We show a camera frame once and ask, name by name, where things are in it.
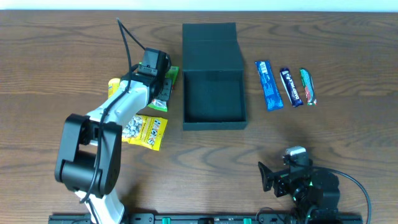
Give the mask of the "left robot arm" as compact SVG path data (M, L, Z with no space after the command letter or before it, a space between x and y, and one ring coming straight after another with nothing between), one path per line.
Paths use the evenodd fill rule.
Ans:
M97 109L85 115L72 113L64 123L55 180L86 204L92 223L126 223L129 215L115 185L121 168L123 129L155 98L169 99L166 78L169 54L144 50L140 63L130 65L119 87Z

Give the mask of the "yellow Hacks candy bag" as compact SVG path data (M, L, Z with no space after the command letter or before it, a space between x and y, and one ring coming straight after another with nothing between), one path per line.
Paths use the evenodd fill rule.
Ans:
M160 117L135 115L122 131L122 142L159 151L168 120Z

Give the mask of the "blue wafer bar wrapper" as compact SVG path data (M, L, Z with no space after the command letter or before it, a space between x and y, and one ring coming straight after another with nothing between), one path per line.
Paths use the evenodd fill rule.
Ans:
M282 109L284 104L274 79L270 61L255 61L254 63L264 92L267 111Z

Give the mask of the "green snack bag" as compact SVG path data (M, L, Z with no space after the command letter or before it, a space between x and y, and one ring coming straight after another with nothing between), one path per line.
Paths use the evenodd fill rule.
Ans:
M171 66L171 68L165 74L163 81L161 82L162 86L158 95L147 105L147 108L168 112L167 103L174 88L174 84L178 76L178 71L178 66Z

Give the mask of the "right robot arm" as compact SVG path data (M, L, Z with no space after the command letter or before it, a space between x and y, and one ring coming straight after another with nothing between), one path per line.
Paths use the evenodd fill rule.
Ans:
M263 191L274 191L276 197L289 195L295 208L284 223L342 223L338 216L339 180L330 171L316 168L306 152L286 154L288 169L273 172L259 162Z

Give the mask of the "yellow Mentos bottle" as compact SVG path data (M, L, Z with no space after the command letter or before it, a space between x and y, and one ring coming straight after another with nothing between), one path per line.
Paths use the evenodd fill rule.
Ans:
M108 82L108 98L111 98L119 89L120 78L112 78Z

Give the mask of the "dark blue Dairy Milk bar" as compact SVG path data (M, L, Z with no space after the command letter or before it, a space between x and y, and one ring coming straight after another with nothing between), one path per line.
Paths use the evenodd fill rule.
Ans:
M287 67L281 68L279 73L292 106L298 107L303 105L303 101L299 96L290 70Z

